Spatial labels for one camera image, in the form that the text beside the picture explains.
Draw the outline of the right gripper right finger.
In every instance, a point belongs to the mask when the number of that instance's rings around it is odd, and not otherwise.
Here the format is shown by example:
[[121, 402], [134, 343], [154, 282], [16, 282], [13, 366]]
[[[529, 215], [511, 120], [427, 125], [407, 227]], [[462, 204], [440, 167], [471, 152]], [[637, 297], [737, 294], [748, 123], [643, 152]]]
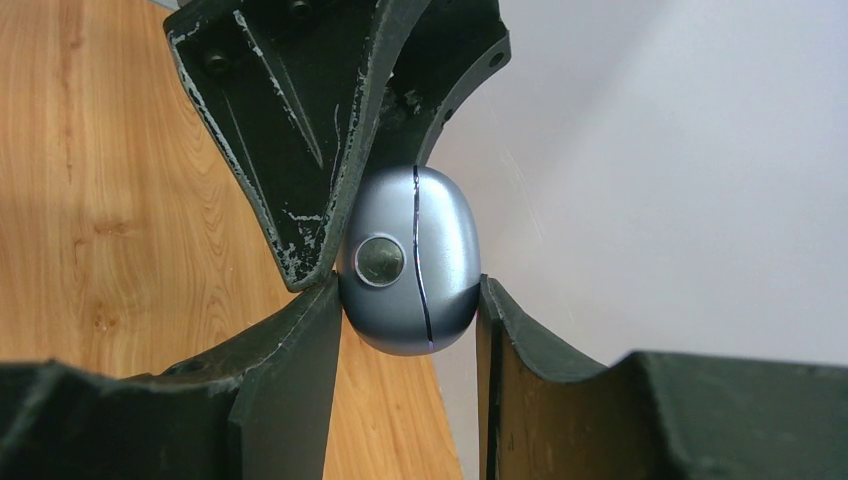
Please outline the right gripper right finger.
[[483, 479], [843, 479], [847, 370], [656, 351], [583, 354], [483, 276]]

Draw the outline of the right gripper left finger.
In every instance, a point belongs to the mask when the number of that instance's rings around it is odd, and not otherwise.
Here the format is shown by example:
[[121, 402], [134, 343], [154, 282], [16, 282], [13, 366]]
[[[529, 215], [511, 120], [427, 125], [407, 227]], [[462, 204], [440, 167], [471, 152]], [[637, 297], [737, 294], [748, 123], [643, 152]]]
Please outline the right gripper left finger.
[[330, 277], [158, 375], [1, 367], [5, 479], [319, 479], [342, 311]]

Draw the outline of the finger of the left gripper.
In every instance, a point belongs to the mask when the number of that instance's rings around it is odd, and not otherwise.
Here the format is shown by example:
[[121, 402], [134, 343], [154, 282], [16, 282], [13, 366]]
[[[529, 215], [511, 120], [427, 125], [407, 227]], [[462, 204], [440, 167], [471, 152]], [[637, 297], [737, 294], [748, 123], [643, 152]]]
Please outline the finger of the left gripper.
[[364, 175], [424, 166], [462, 103], [510, 58], [497, 1], [430, 2], [388, 80]]
[[179, 80], [292, 292], [330, 274], [384, 91], [423, 1], [190, 1]]

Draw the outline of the purple earbud charging case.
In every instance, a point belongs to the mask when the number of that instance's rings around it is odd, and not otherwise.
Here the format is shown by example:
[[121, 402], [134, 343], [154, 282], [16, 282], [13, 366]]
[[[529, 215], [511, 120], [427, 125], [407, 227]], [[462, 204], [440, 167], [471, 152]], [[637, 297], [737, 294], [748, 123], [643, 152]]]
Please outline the purple earbud charging case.
[[443, 173], [396, 166], [364, 178], [336, 267], [354, 331], [378, 351], [422, 356], [455, 343], [478, 308], [472, 209]]

